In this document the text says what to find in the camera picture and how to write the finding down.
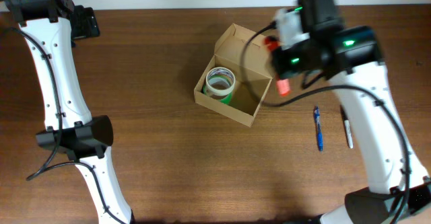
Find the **brown cardboard box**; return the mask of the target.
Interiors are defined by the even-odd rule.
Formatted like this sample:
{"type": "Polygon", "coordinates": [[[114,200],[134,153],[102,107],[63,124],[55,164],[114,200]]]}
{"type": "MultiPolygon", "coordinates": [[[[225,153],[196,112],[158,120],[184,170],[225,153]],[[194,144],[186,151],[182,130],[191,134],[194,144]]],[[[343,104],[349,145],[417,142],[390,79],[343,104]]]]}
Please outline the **brown cardboard box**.
{"type": "Polygon", "coordinates": [[[257,36],[246,48],[246,61],[244,67],[240,66],[242,50],[245,48],[247,40],[254,34],[252,30],[232,24],[216,42],[214,55],[194,88],[197,104],[248,127],[252,126],[261,103],[252,98],[243,83],[240,71],[245,70],[254,92],[262,100],[267,95],[273,81],[273,73],[269,65],[269,51],[263,44],[265,38],[263,35],[257,36]],[[225,67],[235,74],[236,84],[229,104],[221,103],[203,93],[205,77],[215,67],[225,67]]]}

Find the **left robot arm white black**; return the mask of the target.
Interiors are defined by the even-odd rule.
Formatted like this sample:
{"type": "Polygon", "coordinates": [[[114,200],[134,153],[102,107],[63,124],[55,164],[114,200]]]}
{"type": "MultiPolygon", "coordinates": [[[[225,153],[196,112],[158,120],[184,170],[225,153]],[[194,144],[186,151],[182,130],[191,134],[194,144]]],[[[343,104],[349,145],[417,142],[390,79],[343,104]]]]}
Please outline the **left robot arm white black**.
{"type": "Polygon", "coordinates": [[[13,31],[28,44],[44,102],[45,128],[36,134],[50,151],[28,181],[60,168],[52,164],[66,154],[83,176],[96,207],[99,223],[134,223],[112,163],[113,129],[107,115],[92,116],[81,92],[72,48],[75,41],[100,35],[91,7],[73,0],[2,0],[18,24],[13,31]]]}

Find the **cream masking tape roll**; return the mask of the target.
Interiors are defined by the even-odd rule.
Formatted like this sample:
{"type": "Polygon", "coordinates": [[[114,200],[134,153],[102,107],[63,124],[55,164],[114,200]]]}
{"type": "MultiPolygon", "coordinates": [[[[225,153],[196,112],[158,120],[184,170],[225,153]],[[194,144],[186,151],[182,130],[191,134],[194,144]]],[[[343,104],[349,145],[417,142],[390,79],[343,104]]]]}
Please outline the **cream masking tape roll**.
{"type": "Polygon", "coordinates": [[[226,96],[232,93],[235,84],[235,74],[225,67],[215,67],[205,77],[206,89],[215,96],[226,96]]]}

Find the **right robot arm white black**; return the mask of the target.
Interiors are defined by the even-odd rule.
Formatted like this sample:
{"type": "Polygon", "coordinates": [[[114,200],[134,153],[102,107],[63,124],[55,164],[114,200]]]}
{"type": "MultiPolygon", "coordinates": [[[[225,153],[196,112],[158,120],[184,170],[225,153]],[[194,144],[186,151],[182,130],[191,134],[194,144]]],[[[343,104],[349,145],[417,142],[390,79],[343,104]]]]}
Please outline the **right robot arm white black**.
{"type": "Polygon", "coordinates": [[[412,149],[393,102],[387,67],[369,26],[346,28],[334,0],[298,0],[275,15],[267,39],[282,81],[318,72],[350,120],[367,187],[314,223],[397,223],[430,207],[430,175],[412,149]]]}

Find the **orange utility knife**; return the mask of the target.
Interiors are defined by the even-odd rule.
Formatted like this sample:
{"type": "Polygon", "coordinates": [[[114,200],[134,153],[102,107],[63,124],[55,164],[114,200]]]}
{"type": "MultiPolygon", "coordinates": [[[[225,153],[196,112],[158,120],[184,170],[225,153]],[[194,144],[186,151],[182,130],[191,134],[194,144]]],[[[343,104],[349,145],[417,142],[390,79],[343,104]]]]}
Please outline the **orange utility knife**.
{"type": "MultiPolygon", "coordinates": [[[[275,59],[275,56],[274,56],[275,51],[277,49],[280,49],[279,41],[275,36],[267,36],[264,39],[264,45],[267,47],[267,50],[271,53],[271,56],[272,56],[271,65],[273,66],[273,68],[275,68],[273,60],[275,59]]],[[[287,79],[280,79],[277,73],[275,74],[275,79],[276,79],[276,87],[277,87],[278,94],[283,97],[287,96],[290,93],[289,81],[287,79]]]]}

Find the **green tape roll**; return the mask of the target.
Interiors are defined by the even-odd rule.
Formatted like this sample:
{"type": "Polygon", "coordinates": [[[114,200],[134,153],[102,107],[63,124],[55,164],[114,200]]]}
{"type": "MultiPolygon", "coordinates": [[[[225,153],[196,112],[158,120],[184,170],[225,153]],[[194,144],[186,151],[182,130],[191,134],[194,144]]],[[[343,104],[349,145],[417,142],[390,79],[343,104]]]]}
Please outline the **green tape roll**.
{"type": "Polygon", "coordinates": [[[224,77],[212,77],[208,81],[209,85],[204,85],[203,93],[221,103],[229,104],[232,99],[232,92],[226,95],[217,95],[220,91],[230,89],[232,84],[224,77]]]}

